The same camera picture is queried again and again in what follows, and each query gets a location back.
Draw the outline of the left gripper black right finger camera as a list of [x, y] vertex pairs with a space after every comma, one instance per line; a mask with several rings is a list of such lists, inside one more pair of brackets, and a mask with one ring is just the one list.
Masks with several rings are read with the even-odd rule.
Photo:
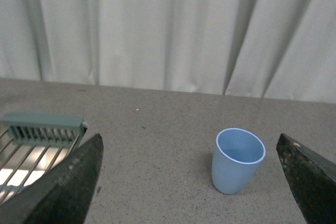
[[306, 223], [335, 223], [335, 163], [283, 133], [276, 151]]

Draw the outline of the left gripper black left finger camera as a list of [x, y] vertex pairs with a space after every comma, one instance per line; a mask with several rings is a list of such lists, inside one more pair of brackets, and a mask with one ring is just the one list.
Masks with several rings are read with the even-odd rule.
[[103, 140], [94, 135], [1, 205], [1, 223], [84, 223], [99, 177]]

